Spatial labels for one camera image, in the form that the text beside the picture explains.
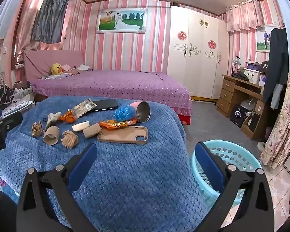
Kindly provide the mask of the brown paper ball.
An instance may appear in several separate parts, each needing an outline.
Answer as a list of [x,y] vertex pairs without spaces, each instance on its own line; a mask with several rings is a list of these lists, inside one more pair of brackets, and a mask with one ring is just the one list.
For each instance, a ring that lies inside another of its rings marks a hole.
[[74,148],[78,144],[78,136],[70,131],[64,131],[62,133],[63,138],[61,139],[62,145],[68,149]]

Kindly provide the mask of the small brown paper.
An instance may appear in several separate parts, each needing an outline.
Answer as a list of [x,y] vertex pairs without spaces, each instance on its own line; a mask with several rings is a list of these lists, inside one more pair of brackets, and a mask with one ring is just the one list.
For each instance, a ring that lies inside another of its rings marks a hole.
[[41,121],[35,122],[31,127],[31,135],[35,138],[38,138],[42,135],[43,127]]

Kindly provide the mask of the cream plastic lid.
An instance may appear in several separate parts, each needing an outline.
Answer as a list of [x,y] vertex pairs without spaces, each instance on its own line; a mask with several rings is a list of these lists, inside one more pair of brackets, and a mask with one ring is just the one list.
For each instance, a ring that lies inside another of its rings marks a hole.
[[86,121],[86,122],[82,122],[82,123],[78,123],[76,125],[72,126],[72,130],[74,132],[78,132],[78,131],[83,131],[84,129],[90,127],[90,122]]

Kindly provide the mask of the orange snack wrapper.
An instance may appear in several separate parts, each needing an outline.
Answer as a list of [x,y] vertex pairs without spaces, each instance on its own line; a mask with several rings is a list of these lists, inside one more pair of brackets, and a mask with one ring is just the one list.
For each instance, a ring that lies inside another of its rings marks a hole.
[[100,123],[98,123],[100,125],[101,128],[106,128],[107,130],[116,130],[116,129],[121,129],[121,128],[125,128],[128,126],[132,126],[134,124],[137,123],[137,119],[133,118],[131,120],[126,120],[123,122],[117,122],[115,120],[107,120],[107,121],[102,121]]

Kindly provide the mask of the beige cloth pouch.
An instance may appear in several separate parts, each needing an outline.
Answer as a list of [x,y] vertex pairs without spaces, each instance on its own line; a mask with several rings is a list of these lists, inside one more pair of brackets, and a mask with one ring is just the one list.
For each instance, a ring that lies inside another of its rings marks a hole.
[[55,122],[57,122],[61,116],[61,112],[57,112],[55,114],[53,113],[49,113],[48,114],[48,119],[47,119],[47,122],[46,122],[46,126],[45,126],[45,131],[47,131],[47,129]]

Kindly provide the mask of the blue plastic bag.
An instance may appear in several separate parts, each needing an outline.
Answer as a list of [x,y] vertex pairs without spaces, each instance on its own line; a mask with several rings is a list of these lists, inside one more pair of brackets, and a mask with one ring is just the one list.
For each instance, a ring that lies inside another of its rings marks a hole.
[[122,105],[114,111],[113,117],[117,122],[132,120],[136,116],[136,110],[129,104]]

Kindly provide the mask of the light blue laundry basket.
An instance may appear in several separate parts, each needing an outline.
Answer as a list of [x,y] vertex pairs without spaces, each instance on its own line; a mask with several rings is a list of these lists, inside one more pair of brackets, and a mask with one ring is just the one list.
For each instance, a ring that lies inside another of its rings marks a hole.
[[193,176],[208,208],[211,208],[228,182],[229,165],[245,172],[261,168],[257,158],[240,145],[224,140],[198,142],[191,158]]

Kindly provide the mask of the dotted ironing board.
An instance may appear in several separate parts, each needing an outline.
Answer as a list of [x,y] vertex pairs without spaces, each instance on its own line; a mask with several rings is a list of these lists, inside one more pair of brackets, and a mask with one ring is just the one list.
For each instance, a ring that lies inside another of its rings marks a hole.
[[35,107],[35,102],[21,99],[14,99],[12,103],[2,111],[1,119],[4,119],[16,112],[24,113]]

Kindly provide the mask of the black patterned bag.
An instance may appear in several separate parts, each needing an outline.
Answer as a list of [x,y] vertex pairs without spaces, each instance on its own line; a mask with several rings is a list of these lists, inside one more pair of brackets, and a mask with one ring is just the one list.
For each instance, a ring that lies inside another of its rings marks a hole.
[[0,109],[7,108],[14,99],[14,91],[5,83],[0,83]]

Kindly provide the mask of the orange peel piece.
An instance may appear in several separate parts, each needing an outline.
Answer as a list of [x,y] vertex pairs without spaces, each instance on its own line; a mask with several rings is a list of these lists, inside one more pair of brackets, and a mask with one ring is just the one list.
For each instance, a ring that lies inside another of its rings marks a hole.
[[68,115],[72,115],[72,114],[73,114],[72,111],[67,111],[67,112],[63,115],[63,117],[67,117]]
[[77,121],[77,118],[73,115],[66,115],[66,116],[60,116],[59,120],[72,124]]

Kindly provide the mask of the grey printed snack packet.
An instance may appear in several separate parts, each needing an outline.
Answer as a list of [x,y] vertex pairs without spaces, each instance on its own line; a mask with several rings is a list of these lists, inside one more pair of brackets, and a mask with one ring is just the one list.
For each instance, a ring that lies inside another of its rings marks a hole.
[[82,117],[87,112],[96,108],[97,104],[95,104],[90,98],[85,101],[79,103],[77,106],[71,109],[73,116],[76,118]]

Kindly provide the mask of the floral curtain right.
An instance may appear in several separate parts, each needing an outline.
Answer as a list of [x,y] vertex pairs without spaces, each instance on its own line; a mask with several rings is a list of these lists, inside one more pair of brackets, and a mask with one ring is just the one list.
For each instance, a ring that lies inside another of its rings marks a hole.
[[275,169],[283,165],[290,153],[290,74],[288,75],[287,89],[283,106],[276,124],[261,152],[260,159],[263,165]]

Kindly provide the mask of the white wardrobe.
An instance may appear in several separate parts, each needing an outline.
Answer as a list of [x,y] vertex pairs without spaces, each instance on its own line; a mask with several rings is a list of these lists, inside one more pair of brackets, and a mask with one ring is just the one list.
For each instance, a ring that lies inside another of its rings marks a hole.
[[171,7],[167,74],[191,96],[219,99],[229,65],[229,33],[220,19]]

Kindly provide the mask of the pink valance curtain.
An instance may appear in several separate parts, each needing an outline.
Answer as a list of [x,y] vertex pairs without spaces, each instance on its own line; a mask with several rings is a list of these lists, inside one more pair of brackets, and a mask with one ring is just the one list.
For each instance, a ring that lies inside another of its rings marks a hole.
[[264,26],[259,0],[245,0],[226,8],[227,31],[230,33],[242,30],[250,31]]

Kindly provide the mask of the wedding picture frame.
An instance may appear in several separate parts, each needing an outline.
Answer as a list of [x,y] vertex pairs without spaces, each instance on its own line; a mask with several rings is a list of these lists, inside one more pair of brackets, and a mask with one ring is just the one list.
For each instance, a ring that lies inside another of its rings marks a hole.
[[136,33],[146,32],[147,9],[123,8],[104,9],[98,12],[96,33]]

